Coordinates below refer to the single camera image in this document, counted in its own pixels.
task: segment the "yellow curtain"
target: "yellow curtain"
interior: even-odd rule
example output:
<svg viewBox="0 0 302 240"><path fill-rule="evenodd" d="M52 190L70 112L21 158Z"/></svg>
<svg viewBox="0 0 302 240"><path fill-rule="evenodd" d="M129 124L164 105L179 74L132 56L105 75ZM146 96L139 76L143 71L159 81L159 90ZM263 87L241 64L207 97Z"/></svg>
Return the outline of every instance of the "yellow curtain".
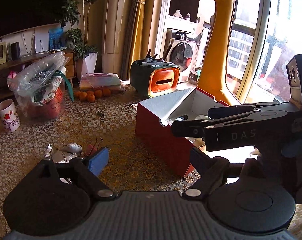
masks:
<svg viewBox="0 0 302 240"><path fill-rule="evenodd" d="M129 57L129 71L135 60L141 59L141 42L142 42L142 31L143 31L143 17L144 17L144 4L146 0L139 0L137 14L134 22L133 36L131 42L131 51Z"/></svg>

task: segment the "lace tablecloth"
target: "lace tablecloth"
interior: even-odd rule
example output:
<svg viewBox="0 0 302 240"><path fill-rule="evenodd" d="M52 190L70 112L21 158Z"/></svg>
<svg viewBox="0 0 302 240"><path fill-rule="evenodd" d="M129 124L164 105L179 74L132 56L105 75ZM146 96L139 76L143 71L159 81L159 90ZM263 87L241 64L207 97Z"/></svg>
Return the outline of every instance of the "lace tablecloth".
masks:
<svg viewBox="0 0 302 240"><path fill-rule="evenodd" d="M15 185L43 158L50 143L62 147L75 142L86 147L96 137L111 148L109 164L99 178L115 192L121 190L178 190L183 192L198 178L193 171L180 179L165 163L144 148L134 135L137 103L144 98L126 85L124 94L94 103L66 100L64 114L45 124L27 124L12 134L1 132L0 123L0 237L9 232L2 203ZM297 206L290 231L302 239L302 205Z"/></svg>

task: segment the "red box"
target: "red box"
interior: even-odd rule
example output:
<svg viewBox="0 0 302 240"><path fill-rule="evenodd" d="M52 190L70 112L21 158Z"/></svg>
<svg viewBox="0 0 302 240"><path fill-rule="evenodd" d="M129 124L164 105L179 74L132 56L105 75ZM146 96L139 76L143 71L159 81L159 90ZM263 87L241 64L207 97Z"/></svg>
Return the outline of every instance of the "red box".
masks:
<svg viewBox="0 0 302 240"><path fill-rule="evenodd" d="M135 133L177 175L184 177L194 169L189 160L194 138L174 137L166 121L167 118L173 121L186 114L188 120L194 120L200 114L207 115L210 108L223 106L228 105L224 102L216 102L212 95L199 88L150 98L138 103ZM208 155L222 156L231 162L243 163L253 150L254 147L248 146L211 152Z"/></svg>

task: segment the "washing machine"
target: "washing machine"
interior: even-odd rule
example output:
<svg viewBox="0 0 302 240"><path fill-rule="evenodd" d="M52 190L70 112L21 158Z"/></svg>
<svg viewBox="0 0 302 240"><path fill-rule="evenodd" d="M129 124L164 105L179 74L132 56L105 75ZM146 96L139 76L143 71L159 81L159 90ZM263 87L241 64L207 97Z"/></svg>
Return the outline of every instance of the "washing machine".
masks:
<svg viewBox="0 0 302 240"><path fill-rule="evenodd" d="M168 29L164 57L166 62L172 62L180 68L179 83L188 80L190 72L195 68L197 37L193 33Z"/></svg>

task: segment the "mug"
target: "mug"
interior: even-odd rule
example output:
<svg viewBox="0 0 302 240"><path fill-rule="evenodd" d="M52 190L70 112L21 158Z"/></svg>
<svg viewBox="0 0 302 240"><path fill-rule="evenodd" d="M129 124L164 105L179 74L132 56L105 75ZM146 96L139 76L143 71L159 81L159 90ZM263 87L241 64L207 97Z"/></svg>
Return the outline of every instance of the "mug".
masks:
<svg viewBox="0 0 302 240"><path fill-rule="evenodd" d="M12 99L7 99L0 103L0 121L7 133L14 132L20 127L20 119Z"/></svg>

